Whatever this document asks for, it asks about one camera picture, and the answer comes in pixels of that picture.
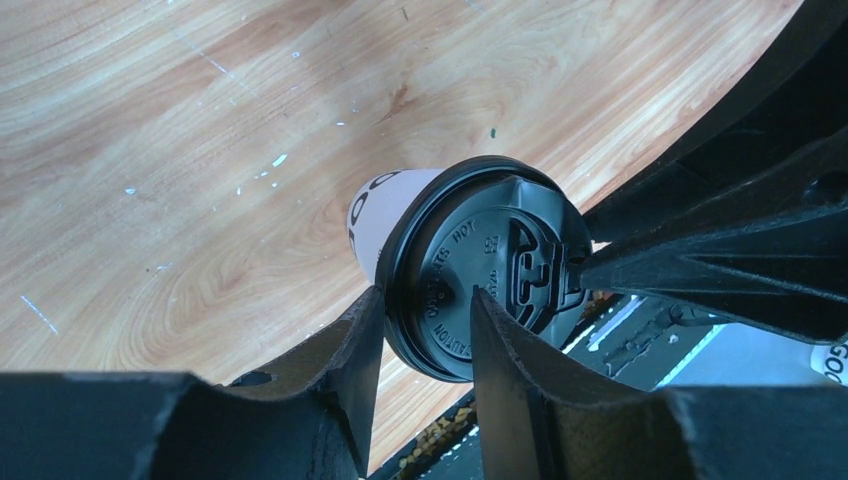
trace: black plastic lid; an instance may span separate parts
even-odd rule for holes
[[[580,213],[538,170],[500,156],[436,177],[395,226],[377,263],[386,339],[425,375],[471,381],[471,293],[487,290],[522,325],[561,348],[583,313],[566,264],[591,254]]]

